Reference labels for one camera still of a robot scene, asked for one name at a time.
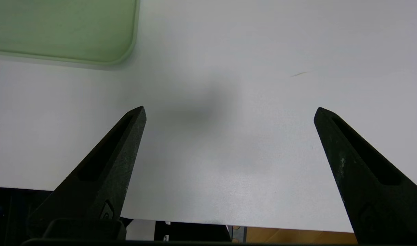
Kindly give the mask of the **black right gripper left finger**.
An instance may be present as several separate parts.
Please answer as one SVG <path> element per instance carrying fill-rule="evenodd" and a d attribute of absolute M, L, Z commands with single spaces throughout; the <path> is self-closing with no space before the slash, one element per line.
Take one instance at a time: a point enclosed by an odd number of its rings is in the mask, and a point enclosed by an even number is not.
<path fill-rule="evenodd" d="M 124 240 L 120 220 L 147 116 L 127 112 L 30 215 L 31 238 Z"/>

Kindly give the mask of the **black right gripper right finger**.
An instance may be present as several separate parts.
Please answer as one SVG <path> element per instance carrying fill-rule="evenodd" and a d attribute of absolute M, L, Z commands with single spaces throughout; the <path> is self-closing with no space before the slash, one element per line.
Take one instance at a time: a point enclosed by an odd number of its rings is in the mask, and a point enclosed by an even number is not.
<path fill-rule="evenodd" d="M 334 112 L 314 125 L 357 242 L 417 245 L 417 185 Z"/>

